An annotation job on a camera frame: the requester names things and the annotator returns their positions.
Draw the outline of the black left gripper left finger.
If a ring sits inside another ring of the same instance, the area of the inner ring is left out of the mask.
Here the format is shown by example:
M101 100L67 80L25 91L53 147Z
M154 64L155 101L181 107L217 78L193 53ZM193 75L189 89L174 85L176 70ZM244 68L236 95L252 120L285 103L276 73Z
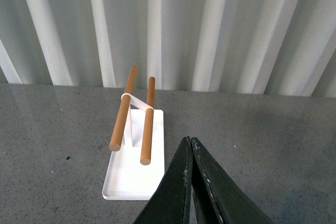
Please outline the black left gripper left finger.
M135 223L189 223L193 152L190 137L182 138L157 190Z

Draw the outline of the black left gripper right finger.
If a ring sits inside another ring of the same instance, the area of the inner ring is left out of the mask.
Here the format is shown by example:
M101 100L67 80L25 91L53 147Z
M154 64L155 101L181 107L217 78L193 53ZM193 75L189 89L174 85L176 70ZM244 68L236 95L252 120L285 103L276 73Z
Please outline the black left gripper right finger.
M196 137L193 151L193 198L198 223L273 223L235 184Z

